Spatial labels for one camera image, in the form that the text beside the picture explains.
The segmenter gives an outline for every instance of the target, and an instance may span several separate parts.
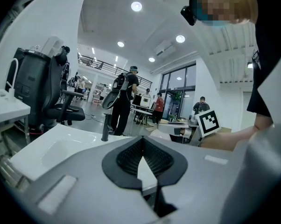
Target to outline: railing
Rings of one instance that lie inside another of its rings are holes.
[[[128,72],[127,70],[124,70],[124,69],[119,68],[119,67],[115,67],[115,66],[113,66],[109,63],[106,63],[106,62],[103,62],[103,61],[100,61],[100,60],[95,60],[94,58],[91,58],[91,57],[88,57],[88,56],[78,57],[78,63],[89,66],[89,67],[92,67],[94,69],[105,71],[107,73],[110,73],[110,74],[113,74],[113,75],[116,75],[116,76],[120,75],[121,73],[127,73]],[[140,77],[140,76],[137,76],[137,78],[139,80],[141,88],[144,88],[144,89],[151,88],[151,84],[152,84],[151,81],[149,81],[149,80],[147,80],[143,77]]]

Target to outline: person in red shirt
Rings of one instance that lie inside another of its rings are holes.
[[[159,92],[157,94],[157,101],[154,104],[153,107],[153,118],[155,118],[155,124],[158,124],[159,121],[162,119],[162,114],[163,114],[163,105],[164,105],[164,100],[162,98],[162,94]]]

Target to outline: red shirt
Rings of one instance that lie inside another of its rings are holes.
[[[159,112],[163,112],[163,105],[164,105],[163,98],[161,97],[157,98],[155,110]]]

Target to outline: white label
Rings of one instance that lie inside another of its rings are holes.
[[[226,165],[228,163],[227,159],[220,159],[220,158],[213,157],[213,156],[210,156],[210,155],[207,155],[205,157],[205,159],[208,160],[208,161],[211,161],[211,162],[216,162],[216,163],[222,164],[222,165]]]

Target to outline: gray floor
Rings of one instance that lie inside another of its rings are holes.
[[[100,105],[97,106],[97,104],[89,103],[84,100],[74,100],[71,105],[79,106],[83,108],[84,113],[86,114],[85,120],[83,121],[73,121],[73,124],[71,127],[76,129],[81,129],[89,132],[94,133],[102,133],[103,131],[103,123],[105,120],[105,113],[110,114],[111,109],[105,110]],[[124,131],[124,135],[128,136],[129,129],[132,123],[133,119],[133,113],[130,112],[130,115],[128,117],[127,125]],[[137,125],[135,122],[132,124],[131,128],[131,135],[130,136],[138,136],[138,135],[150,135],[151,131],[146,130],[146,128],[150,128],[151,126],[147,125]]]

